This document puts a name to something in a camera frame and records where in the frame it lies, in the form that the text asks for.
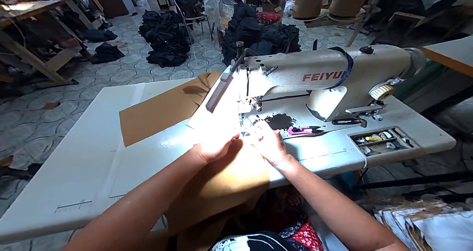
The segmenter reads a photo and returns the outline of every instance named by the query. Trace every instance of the forearm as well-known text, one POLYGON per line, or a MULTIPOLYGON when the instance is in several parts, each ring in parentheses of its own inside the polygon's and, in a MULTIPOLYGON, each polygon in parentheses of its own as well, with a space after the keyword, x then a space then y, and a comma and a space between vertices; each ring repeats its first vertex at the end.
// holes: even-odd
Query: forearm
POLYGON ((64 250, 133 250, 205 164, 189 150, 92 220, 64 250))
POLYGON ((327 226, 351 251, 408 250, 390 231, 361 207, 286 155, 276 168, 301 193, 327 226))

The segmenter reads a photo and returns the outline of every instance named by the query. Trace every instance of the hand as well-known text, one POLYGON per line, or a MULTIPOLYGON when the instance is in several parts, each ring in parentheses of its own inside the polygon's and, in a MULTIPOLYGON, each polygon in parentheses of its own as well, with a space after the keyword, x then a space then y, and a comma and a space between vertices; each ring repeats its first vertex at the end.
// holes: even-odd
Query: hand
POLYGON ((257 122, 254 127, 255 133, 251 134, 251 144, 271 164, 287 155, 286 146, 278 131, 273 131, 266 121, 257 122))
POLYGON ((202 142, 195 144, 192 150, 204 160, 204 163, 212 163, 227 154, 231 140, 237 139, 238 136, 238 133, 233 132, 219 132, 209 135, 202 142))

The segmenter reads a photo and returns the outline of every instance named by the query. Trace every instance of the cardboard tube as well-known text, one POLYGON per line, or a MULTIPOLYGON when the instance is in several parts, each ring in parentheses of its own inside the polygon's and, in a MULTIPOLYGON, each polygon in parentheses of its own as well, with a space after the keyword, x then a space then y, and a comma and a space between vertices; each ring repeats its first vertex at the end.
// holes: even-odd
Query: cardboard tube
POLYGON ((322 0, 296 0, 292 17, 298 20, 314 19, 320 14, 322 0))
POLYGON ((336 16, 356 16, 366 0, 333 0, 328 8, 336 16))

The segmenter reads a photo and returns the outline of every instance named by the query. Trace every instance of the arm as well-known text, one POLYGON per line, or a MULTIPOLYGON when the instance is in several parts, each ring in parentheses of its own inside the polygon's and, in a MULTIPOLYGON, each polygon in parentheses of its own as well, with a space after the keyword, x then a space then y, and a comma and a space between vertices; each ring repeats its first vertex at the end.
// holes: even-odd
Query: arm
POLYGON ((370 214, 287 154, 279 132, 266 122, 256 125, 260 135, 253 145, 292 183, 349 250, 409 250, 370 214))
POLYGON ((130 191, 93 219, 65 251, 134 250, 143 243, 166 206, 207 163, 222 158, 232 137, 217 136, 194 145, 173 163, 130 191))

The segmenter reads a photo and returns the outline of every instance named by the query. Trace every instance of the tiled floor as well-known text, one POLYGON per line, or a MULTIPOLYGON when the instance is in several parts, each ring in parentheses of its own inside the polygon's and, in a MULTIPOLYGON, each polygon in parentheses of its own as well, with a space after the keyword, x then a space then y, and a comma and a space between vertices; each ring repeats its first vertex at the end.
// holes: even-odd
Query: tiled floor
MULTIPOLYGON (((110 22, 113 24, 110 30, 118 35, 117 41, 126 42, 126 47, 120 48, 125 57, 99 65, 81 63, 75 69, 78 85, 35 91, 0 105, 0 159, 14 155, 11 167, 18 169, 26 169, 31 163, 44 163, 103 87, 196 77, 202 72, 226 68, 221 62, 219 45, 216 40, 210 40, 206 25, 204 33, 200 26, 191 31, 195 44, 187 62, 179 67, 160 68, 146 61, 151 47, 138 34, 140 15, 117 17, 110 22), (42 109, 44 104, 57 101, 61 104, 55 109, 42 109)), ((300 29, 302 50, 310 50, 315 39, 319 40, 319 49, 342 46, 352 34, 352 30, 337 27, 307 29, 302 22, 291 18, 285 18, 283 23, 296 24, 300 29)), ((367 45, 371 40, 360 34, 353 46, 367 45)), ((89 49, 93 51, 99 44, 91 43, 89 49)), ((27 181, 11 177, 0 179, 0 215, 26 184, 27 181)), ((0 250, 54 250, 61 248, 71 236, 72 231, 64 232, 0 246, 0 250)))

